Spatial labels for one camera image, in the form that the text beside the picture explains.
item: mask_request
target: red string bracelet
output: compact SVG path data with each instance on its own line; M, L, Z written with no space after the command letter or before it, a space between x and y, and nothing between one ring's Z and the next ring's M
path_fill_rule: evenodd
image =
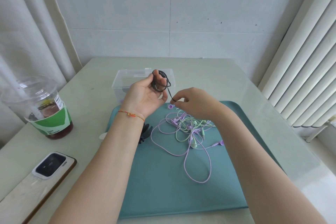
M145 122L145 119L141 118L139 115L136 115L135 113L130 113L130 112L126 112L126 113L128 116L131 116L131 117L139 117L141 120Z

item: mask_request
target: phone case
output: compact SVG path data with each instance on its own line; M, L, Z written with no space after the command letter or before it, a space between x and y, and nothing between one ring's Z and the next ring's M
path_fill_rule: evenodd
M65 156L66 159L64 163L48 179L42 179L34 175L35 169L40 165L40 162L33 171L0 202L1 224L28 223L77 163L76 159L65 154L59 152L52 153Z

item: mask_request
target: hand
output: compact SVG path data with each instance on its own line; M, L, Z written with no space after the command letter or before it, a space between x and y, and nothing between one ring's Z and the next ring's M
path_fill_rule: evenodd
M153 81L154 76L156 77L157 82L162 85L166 85L167 81L159 75L158 70L154 70L153 73L149 74L147 78L131 85L120 110L135 113L141 118L146 119L167 101L168 95L165 90L163 92L157 92L151 87L151 82ZM164 87L158 86L158 89L163 90Z
M177 102L171 100L171 104L175 103L175 107L200 120L212 120L213 115L223 106L204 90L194 87L180 90L173 99Z

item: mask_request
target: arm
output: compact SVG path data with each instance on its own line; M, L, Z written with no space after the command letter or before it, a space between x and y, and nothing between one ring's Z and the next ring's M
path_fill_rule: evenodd
M155 74L162 85L166 80ZM134 83L99 150L60 204L50 224L116 223L124 199L133 157L139 142L142 120L167 100L167 93L150 88L153 74Z
M181 98L176 107L219 130L255 223L326 223L233 111L200 89L173 97Z

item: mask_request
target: left hand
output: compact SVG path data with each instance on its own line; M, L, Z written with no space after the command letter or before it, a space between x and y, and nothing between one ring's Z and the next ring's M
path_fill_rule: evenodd
M167 101L168 94L165 90L163 92L157 92L151 87L154 76L157 82L166 85L166 79L159 75L157 70L154 70L154 75L151 73L147 78L131 85L121 104L120 110L135 113L146 119L157 108L163 105Z

